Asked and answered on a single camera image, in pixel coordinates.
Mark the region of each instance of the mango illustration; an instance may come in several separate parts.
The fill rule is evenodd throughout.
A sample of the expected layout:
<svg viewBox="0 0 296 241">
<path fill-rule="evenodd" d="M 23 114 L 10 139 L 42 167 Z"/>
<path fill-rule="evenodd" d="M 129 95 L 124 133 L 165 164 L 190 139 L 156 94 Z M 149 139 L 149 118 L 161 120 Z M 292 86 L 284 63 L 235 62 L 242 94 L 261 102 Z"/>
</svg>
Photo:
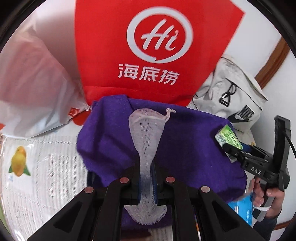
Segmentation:
<svg viewBox="0 0 296 241">
<path fill-rule="evenodd" d="M 9 168 L 9 173 L 14 172 L 18 177 L 23 173 L 28 176 L 31 176 L 26 165 L 27 153 L 23 146 L 19 146 L 15 151 L 15 154 L 11 158 L 11 166 Z"/>
</svg>

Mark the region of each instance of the white circle logo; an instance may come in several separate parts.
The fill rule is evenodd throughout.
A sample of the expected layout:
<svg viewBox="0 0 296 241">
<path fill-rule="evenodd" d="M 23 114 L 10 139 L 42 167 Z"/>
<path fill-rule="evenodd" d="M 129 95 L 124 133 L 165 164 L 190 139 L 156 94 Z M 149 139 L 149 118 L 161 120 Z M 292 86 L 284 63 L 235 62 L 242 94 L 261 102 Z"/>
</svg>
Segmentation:
<svg viewBox="0 0 296 241">
<path fill-rule="evenodd" d="M 145 54 L 136 44 L 135 30 L 136 30 L 137 26 L 144 19 L 146 19 L 149 16 L 153 16 L 153 15 L 166 15 L 166 16 L 172 17 L 172 18 L 176 19 L 184 28 L 185 42 L 183 44 L 183 47 L 173 56 L 170 56 L 165 59 L 156 60 L 157 59 L 156 57 Z M 159 38 L 158 42 L 155 45 L 155 49 L 157 50 L 160 47 L 163 40 L 165 38 L 169 37 L 168 33 L 174 28 L 173 25 L 171 25 L 164 33 L 162 33 L 162 34 L 157 33 L 157 31 L 160 29 L 160 27 L 162 27 L 165 24 L 165 22 L 166 22 L 166 19 L 163 19 L 154 27 L 154 29 L 152 29 L 152 31 L 150 33 L 142 35 L 142 39 L 146 39 L 143 44 L 143 47 L 142 47 L 144 50 L 147 49 L 152 38 L 154 38 L 154 37 Z M 179 31 L 176 30 L 175 35 L 172 36 L 170 38 L 170 40 L 168 41 L 168 43 L 166 44 L 165 49 L 167 51 L 171 51 L 175 48 L 175 47 L 171 48 L 170 45 L 176 40 L 178 33 L 179 33 Z M 169 63 L 169 62 L 175 61 L 176 59 L 179 59 L 189 50 L 189 48 L 192 44 L 192 41 L 193 41 L 193 29 L 192 29 L 192 26 L 191 26 L 189 20 L 185 17 L 185 15 L 183 15 L 179 11 L 169 8 L 169 7 L 151 7 L 151 8 L 147 8 L 147 9 L 143 10 L 142 12 L 138 13 L 131 20 L 131 22 L 128 26 L 127 32 L 126 32 L 126 39 L 127 39 L 128 46 L 130 47 L 131 51 L 136 56 L 138 56 L 140 59 L 145 60 L 150 63 L 164 64 L 164 63 Z"/>
</svg>

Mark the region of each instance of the red tote bag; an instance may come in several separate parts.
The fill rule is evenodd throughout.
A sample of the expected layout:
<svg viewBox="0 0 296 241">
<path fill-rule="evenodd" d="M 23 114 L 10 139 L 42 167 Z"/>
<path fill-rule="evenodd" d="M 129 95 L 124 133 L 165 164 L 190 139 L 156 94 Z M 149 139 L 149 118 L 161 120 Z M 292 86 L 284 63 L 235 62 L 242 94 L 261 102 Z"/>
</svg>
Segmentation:
<svg viewBox="0 0 296 241">
<path fill-rule="evenodd" d="M 88 104 L 127 94 L 186 106 L 242 16 L 229 0 L 77 0 L 76 52 Z"/>
</svg>

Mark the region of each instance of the small green box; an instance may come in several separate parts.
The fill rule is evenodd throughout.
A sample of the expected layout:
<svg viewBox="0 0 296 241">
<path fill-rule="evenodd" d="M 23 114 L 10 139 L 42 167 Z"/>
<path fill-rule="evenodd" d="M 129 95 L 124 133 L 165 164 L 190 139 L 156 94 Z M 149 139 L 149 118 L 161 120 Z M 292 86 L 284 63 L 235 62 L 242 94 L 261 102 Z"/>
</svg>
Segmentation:
<svg viewBox="0 0 296 241">
<path fill-rule="evenodd" d="M 219 132 L 215 135 L 215 139 L 218 141 L 221 147 L 223 147 L 225 143 L 228 143 L 242 150 L 242 145 L 240 141 L 238 140 L 232 129 L 229 127 L 229 125 L 226 125 L 221 130 L 219 130 Z M 237 160 L 236 157 L 231 156 L 228 153 L 226 153 L 226 155 L 229 157 L 232 163 Z"/>
</svg>

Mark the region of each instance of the purple towel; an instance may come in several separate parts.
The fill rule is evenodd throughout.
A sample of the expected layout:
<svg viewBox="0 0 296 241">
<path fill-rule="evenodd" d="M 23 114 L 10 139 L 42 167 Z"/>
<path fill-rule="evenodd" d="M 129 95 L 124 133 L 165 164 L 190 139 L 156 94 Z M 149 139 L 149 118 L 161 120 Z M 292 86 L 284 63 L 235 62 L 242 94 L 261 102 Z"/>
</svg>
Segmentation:
<svg viewBox="0 0 296 241">
<path fill-rule="evenodd" d="M 238 162 L 231 163 L 215 140 L 216 133 L 227 119 L 186 107 L 126 95 L 101 98 L 94 102 L 92 112 L 77 139 L 77 150 L 89 171 L 98 175 L 98 186 L 108 186 L 134 165 L 137 151 L 131 138 L 128 118 L 141 108 L 166 115 L 166 108 L 176 110 L 165 124 L 156 157 L 158 164 L 187 186 L 209 186 L 225 202 L 245 192 L 247 176 Z M 151 226 L 137 224 L 124 210 L 122 229 L 164 227 L 171 224 L 169 212 Z"/>
</svg>

